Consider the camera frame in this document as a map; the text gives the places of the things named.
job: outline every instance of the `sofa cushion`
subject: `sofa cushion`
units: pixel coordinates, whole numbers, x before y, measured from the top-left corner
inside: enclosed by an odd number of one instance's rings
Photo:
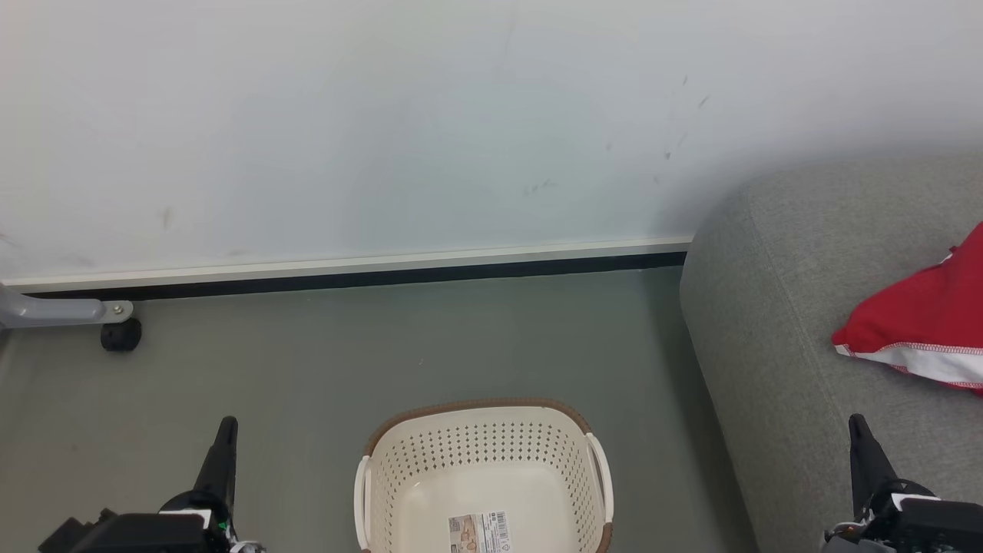
[[[973,154],[776,174],[698,232],[683,311],[764,553],[814,552],[825,527],[852,519],[854,412],[899,476],[983,503],[983,399],[830,343],[857,304],[939,263],[981,219]]]

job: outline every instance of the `basket handle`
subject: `basket handle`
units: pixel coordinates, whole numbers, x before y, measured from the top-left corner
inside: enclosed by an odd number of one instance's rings
[[[607,466],[605,449],[601,447],[601,442],[593,433],[588,432],[585,436],[587,436],[587,443],[591,445],[591,450],[594,452],[591,456],[591,461],[596,462],[594,469],[601,475],[601,491],[605,496],[605,522],[612,522],[614,520],[614,485],[611,483],[611,469]]]
[[[355,535],[359,538],[359,547],[363,551],[369,549],[369,537],[366,536],[366,469],[369,467],[369,456],[362,457],[359,469],[355,471]]]

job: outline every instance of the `white wall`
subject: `white wall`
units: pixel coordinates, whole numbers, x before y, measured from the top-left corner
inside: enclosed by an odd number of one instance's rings
[[[6,0],[0,278],[691,234],[983,147],[977,0]]]

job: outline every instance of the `barcode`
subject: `barcode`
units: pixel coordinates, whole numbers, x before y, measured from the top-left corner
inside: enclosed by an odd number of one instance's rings
[[[498,521],[498,539],[508,539],[508,524],[505,523],[505,511],[495,513],[494,517]]]

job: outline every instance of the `product label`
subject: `product label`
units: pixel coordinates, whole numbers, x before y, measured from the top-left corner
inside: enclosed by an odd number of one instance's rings
[[[450,553],[515,553],[505,511],[453,517]]]

